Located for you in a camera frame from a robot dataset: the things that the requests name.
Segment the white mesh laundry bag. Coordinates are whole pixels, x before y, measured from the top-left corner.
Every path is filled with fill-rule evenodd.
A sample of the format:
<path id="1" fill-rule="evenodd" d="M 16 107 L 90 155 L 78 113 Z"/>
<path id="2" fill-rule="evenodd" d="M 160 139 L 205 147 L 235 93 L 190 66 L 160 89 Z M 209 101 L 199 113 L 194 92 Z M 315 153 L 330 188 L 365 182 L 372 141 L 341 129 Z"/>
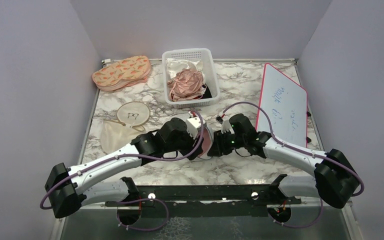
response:
<path id="1" fill-rule="evenodd" d="M 191 118 L 189 113 L 181 113 L 173 116 L 173 118 L 179 118 L 181 120 L 186 121 L 187 119 Z M 212 128 L 206 123 L 204 128 L 204 135 L 203 135 L 203 141 L 202 141 L 202 150 L 203 153 L 199 154 L 194 161 L 198 160 L 210 160 L 212 156 L 208 156 L 208 151 L 212 146 L 213 143 L 213 130 Z"/>

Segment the pink lace bra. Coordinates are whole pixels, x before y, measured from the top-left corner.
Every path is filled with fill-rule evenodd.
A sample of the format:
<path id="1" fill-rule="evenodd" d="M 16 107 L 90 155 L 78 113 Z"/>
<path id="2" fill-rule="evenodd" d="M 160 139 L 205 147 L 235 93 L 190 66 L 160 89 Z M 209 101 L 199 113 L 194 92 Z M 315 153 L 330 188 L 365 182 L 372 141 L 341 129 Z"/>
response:
<path id="1" fill-rule="evenodd" d="M 168 99 L 171 102 L 198 100 L 204 93 L 202 85 L 206 82 L 201 71 L 184 69 L 167 83 Z"/>

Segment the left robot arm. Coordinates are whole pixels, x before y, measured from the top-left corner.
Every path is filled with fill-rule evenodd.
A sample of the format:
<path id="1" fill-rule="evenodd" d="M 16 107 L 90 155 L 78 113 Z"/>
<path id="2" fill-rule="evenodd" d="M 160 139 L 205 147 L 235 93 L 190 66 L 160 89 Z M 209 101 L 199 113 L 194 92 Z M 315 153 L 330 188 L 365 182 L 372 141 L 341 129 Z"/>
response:
<path id="1" fill-rule="evenodd" d="M 139 193 L 134 181 L 123 177 L 116 182 L 106 179 L 126 170 L 155 161 L 193 160 L 203 153 L 207 123 L 199 117 L 186 120 L 174 117 L 160 129 L 138 135 L 118 150 L 88 163 L 52 167 L 45 183 L 42 210 L 52 210 L 57 219 L 77 212 L 82 206 L 121 201 L 132 205 Z"/>

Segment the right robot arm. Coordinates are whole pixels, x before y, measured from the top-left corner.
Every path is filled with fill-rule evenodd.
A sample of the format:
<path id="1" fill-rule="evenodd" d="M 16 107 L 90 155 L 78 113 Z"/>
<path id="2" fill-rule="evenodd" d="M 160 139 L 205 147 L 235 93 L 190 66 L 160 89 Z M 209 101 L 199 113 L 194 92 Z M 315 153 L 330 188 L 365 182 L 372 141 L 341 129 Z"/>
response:
<path id="1" fill-rule="evenodd" d="M 279 183 L 268 190 L 269 199 L 276 204 L 288 197 L 313 197 L 341 209 L 360 184 L 356 171 L 341 151 L 314 151 L 275 140 L 269 132 L 256 131 L 242 113 L 225 120 L 222 129 L 214 132 L 207 155 L 227 156 L 240 148 L 252 156 L 279 161 L 307 173 L 307 176 L 281 177 Z"/>

